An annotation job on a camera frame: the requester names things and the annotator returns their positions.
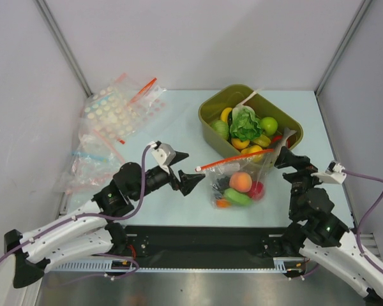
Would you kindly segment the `dark toy grapes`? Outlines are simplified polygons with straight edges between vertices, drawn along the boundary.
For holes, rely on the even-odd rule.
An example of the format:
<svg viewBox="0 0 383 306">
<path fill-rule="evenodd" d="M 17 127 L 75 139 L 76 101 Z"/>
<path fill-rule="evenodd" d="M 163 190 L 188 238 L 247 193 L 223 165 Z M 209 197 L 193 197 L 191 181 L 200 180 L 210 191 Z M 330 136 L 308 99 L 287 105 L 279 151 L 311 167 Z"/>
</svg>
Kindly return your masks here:
<svg viewBox="0 0 383 306">
<path fill-rule="evenodd" d="M 222 198 L 223 197 L 224 191 L 230 187 L 229 182 L 230 182 L 230 177 L 224 176 L 224 177 L 216 179 L 211 184 L 215 198 Z"/>
</svg>

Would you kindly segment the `red toy apple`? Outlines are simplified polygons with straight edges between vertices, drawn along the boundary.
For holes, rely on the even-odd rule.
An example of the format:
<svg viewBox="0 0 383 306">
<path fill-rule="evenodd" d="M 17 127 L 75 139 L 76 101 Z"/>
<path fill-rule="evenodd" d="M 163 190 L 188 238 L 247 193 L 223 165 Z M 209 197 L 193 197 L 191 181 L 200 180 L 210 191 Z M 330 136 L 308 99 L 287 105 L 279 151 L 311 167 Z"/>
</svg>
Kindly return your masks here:
<svg viewBox="0 0 383 306">
<path fill-rule="evenodd" d="M 247 195 L 255 201 L 259 201 L 264 197 L 265 189 L 262 182 L 254 182 L 250 188 L 250 190 L 247 192 Z"/>
</svg>

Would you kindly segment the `toy peach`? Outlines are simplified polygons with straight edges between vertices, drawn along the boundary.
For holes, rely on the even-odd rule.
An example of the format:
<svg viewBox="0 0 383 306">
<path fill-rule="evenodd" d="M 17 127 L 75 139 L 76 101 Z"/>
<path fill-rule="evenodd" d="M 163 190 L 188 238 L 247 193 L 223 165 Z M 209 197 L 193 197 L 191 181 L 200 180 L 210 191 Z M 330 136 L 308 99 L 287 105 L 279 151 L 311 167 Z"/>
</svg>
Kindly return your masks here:
<svg viewBox="0 0 383 306">
<path fill-rule="evenodd" d="M 246 172 L 235 172 L 230 177 L 229 186 L 240 193 L 247 193 L 252 186 L 252 178 Z"/>
</svg>

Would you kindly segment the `red-green toy mango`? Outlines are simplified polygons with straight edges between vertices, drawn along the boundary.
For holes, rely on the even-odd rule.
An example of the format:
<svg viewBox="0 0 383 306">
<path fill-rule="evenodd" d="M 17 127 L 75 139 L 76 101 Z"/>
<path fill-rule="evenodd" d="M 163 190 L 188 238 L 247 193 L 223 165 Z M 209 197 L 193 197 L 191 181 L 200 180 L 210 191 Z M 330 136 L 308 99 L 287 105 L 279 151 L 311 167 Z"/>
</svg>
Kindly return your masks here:
<svg viewBox="0 0 383 306">
<path fill-rule="evenodd" d="M 217 199 L 215 202 L 218 208 L 229 208 L 232 204 L 226 199 Z"/>
</svg>

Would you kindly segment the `clear orange-zipper bag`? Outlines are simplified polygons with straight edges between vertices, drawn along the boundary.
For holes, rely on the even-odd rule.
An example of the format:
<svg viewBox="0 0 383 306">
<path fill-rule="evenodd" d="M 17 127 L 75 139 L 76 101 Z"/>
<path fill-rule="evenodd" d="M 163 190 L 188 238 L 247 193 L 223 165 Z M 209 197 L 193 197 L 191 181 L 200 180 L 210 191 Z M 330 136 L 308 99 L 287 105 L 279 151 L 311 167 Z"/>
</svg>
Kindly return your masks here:
<svg viewBox="0 0 383 306">
<path fill-rule="evenodd" d="M 208 179 L 216 208 L 248 208 L 265 196 L 275 157 L 273 149 L 266 149 L 198 166 L 195 171 Z"/>
</svg>

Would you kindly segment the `green toy cucumber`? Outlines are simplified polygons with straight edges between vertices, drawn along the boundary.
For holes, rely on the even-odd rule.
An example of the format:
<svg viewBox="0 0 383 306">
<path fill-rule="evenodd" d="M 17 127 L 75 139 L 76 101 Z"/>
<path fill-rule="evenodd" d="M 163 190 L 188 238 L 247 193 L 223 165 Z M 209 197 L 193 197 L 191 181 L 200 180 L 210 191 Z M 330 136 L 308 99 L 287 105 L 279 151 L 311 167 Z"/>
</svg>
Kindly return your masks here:
<svg viewBox="0 0 383 306">
<path fill-rule="evenodd" d="M 233 205 L 246 207 L 252 204 L 252 199 L 245 193 L 240 193 L 233 188 L 224 190 L 224 198 Z"/>
</svg>

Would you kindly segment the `olive green plastic bin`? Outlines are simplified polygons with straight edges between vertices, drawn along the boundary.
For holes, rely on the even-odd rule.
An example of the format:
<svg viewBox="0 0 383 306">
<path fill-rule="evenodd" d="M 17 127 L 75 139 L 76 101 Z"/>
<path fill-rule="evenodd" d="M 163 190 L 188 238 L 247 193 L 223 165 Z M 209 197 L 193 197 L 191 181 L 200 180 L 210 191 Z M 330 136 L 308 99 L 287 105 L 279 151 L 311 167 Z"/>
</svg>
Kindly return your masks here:
<svg viewBox="0 0 383 306">
<path fill-rule="evenodd" d="M 285 128 L 294 131 L 290 148 L 303 138 L 298 121 L 247 85 L 222 89 L 201 104 L 198 116 L 205 141 L 223 157 L 236 156 L 250 145 L 266 149 L 281 140 Z"/>
</svg>

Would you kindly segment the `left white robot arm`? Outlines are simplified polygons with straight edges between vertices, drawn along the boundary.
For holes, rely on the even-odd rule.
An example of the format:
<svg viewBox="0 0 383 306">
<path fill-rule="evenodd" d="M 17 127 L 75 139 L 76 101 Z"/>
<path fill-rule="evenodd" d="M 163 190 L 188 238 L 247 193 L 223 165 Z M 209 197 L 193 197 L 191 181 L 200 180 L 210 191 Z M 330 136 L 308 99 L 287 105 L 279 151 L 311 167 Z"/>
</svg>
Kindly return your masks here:
<svg viewBox="0 0 383 306">
<path fill-rule="evenodd" d="M 188 157 L 163 143 L 146 147 L 157 165 L 146 169 L 146 153 L 140 163 L 125 163 L 109 185 L 89 201 L 41 228 L 4 236 L 6 253 L 15 256 L 13 287 L 20 289 L 40 280 L 63 263 L 87 256 L 122 256 L 129 249 L 121 221 L 133 217 L 145 196 L 164 186 L 190 194 L 204 179 L 203 173 L 174 173 L 172 165 Z"/>
</svg>

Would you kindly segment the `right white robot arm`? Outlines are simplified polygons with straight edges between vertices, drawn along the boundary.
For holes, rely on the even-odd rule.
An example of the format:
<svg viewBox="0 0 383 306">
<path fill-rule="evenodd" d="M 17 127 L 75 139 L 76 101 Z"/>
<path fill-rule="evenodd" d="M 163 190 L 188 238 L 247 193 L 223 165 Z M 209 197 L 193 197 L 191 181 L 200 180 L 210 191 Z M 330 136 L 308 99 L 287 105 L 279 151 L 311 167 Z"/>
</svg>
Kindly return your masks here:
<svg viewBox="0 0 383 306">
<path fill-rule="evenodd" d="M 282 249 L 323 266 L 346 282 L 367 305 L 383 305 L 383 262 L 361 243 L 361 230 L 352 231 L 333 214 L 334 203 L 321 184 L 343 184 L 351 171 L 332 161 L 324 172 L 310 158 L 288 148 L 277 151 L 275 168 L 293 167 L 283 174 L 291 184 L 289 219 Z"/>
</svg>

